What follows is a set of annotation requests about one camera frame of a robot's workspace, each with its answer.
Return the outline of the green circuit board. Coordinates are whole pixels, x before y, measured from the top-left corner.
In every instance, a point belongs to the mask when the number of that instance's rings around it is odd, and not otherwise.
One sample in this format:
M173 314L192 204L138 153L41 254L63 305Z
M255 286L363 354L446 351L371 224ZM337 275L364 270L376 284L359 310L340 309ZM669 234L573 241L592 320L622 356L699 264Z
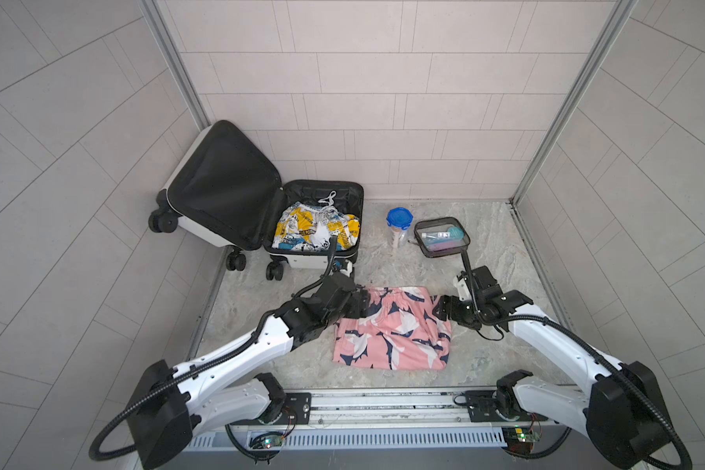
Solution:
M541 438L540 434L526 427L504 427L501 432L505 441L504 450L521 456L531 454Z
M285 435L279 432L261 434L252 438L250 450L274 450L281 448L284 444Z

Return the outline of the left green circuit board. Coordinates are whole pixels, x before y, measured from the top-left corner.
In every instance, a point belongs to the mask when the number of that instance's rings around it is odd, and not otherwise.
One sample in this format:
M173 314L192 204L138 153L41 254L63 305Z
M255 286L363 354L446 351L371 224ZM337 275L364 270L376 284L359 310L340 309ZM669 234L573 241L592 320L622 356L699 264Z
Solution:
M250 450L274 450L281 448L284 444L285 435L279 432L261 434L252 438Z

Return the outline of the yellow blue print garment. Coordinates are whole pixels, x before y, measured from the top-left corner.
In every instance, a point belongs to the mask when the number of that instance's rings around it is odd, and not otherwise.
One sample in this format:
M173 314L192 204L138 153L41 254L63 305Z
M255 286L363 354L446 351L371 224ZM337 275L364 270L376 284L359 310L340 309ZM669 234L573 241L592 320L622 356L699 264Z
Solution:
M272 240L275 250L323 253L330 240L337 237L337 252L350 250L360 239L360 219L340 213L335 203L337 193L331 191L316 206L295 203L286 209L276 225Z

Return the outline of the black and white open suitcase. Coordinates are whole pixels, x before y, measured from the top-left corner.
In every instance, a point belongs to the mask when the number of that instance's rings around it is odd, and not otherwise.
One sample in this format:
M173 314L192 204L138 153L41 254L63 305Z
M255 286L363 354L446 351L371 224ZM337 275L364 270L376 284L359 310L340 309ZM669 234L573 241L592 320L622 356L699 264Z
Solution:
M323 269L328 244L296 249L283 241L282 222L303 228L290 213L329 206L355 221L360 229L364 190L349 181L284 182L270 159L230 121L202 130L185 157L158 192L157 207L148 218L154 233L183 228L217 248L225 248L230 271L246 267L249 251L270 256L266 279L279 281L285 266Z

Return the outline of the pink shark print garment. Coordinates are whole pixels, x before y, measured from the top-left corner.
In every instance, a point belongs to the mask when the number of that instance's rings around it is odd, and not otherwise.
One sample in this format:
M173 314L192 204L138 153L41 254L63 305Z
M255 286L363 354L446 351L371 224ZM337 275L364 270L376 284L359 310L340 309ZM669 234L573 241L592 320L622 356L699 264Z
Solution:
M332 360L392 371L441 371L448 366L452 325L443 298L424 287L368 287L359 318L335 324Z

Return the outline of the clear black-trimmed toiletry pouch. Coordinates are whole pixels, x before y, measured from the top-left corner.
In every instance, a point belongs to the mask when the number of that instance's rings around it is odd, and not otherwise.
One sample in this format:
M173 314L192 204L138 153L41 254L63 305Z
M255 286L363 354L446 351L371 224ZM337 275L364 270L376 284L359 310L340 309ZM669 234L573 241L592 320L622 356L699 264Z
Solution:
M460 255L471 243L470 236L455 217L419 221L413 233L422 254L429 259Z

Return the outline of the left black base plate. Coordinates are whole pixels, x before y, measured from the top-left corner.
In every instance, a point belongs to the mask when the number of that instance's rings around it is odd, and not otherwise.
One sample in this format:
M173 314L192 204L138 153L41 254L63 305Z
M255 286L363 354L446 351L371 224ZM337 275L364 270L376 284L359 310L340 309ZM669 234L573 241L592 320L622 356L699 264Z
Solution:
M264 414L253 420L234 422L237 426L287 426L307 425L311 414L311 393L288 393L283 405L269 415Z

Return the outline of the right green circuit board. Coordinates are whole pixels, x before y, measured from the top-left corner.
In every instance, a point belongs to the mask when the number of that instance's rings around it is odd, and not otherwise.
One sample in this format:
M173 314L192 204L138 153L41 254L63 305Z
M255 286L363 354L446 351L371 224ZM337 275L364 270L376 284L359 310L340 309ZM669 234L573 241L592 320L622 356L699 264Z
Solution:
M541 438L540 434L526 427L504 427L501 432L505 441L504 450L521 456L531 454Z

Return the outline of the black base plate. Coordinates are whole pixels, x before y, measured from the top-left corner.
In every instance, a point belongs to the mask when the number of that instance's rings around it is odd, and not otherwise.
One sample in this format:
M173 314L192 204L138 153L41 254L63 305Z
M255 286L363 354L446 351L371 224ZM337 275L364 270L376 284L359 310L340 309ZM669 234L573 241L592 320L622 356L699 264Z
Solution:
M538 413L509 409L503 411L499 406L494 390L470 390L456 395L452 402L457 407L466 409L471 423L493 423L509 426L531 422L546 423L548 419Z
M287 426L307 425L311 414L311 393L288 393L283 405L269 415L264 414L253 420L234 422L237 426Z

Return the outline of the aluminium mounting rail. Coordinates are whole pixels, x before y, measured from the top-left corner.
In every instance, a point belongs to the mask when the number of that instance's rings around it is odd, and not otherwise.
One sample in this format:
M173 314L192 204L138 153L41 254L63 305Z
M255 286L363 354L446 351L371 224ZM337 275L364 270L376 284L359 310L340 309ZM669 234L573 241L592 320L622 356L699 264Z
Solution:
M452 399L477 389L329 389L287 391L311 393L307 425L237 426L211 428L192 439L188 448L218 448L237 445L250 454L280 450L415 450L418 448L505 448L501 429L526 427L536 433L564 429L550 419L546 423L517 425L471 423L466 409ZM250 450L252 438L270 432L285 435L274 450Z

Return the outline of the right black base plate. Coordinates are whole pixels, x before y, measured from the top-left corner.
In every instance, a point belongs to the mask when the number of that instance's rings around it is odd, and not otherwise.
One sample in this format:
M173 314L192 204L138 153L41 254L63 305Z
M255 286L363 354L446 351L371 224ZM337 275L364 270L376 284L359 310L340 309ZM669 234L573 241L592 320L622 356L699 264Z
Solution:
M457 407L466 409L471 423L493 423L509 426L531 422L546 423L548 419L538 413L509 409L503 411L499 406L494 390L470 390L456 395L452 402Z

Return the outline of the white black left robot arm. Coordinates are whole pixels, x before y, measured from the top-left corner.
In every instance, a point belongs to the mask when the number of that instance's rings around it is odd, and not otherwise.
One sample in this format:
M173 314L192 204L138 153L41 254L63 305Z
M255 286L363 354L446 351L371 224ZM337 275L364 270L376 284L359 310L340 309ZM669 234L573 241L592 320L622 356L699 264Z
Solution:
M333 273L311 297L293 297L262 315L257 327L201 358L175 366L159 360L143 372L125 417L142 466L157 469L198 434L241 420L274 419L285 393L270 374L240 385L238 379L317 339L342 318L367 311L368 291Z

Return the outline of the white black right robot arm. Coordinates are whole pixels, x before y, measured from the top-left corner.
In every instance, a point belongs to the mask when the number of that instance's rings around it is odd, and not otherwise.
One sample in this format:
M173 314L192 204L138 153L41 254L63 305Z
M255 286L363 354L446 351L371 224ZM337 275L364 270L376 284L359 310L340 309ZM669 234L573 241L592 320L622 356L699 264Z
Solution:
M587 437L612 465L629 469L645 462L657 469L669 463L654 452L673 446L678 469L692 460L678 436L655 374L640 362L621 362L597 350L557 323L525 294L505 292L489 268L480 266L456 278L458 293L436 303L439 319L481 331L495 327L532 346L561 369L572 386L550 384L532 372L519 369L497 380L491 393L465 392L457 404L479 416L517 421L546 417L564 426L562 436L542 452L531 452L525 439L514 456L526 460L556 452L572 432Z

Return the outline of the clear bottle with blue lid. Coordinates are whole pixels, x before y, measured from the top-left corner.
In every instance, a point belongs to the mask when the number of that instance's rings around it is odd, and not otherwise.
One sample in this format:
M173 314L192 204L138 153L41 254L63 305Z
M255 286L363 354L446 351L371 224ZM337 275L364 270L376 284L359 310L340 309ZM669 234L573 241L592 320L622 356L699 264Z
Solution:
M393 208L387 214L386 221L391 232L391 246L397 250L407 242L407 233L413 223L413 215L406 208Z

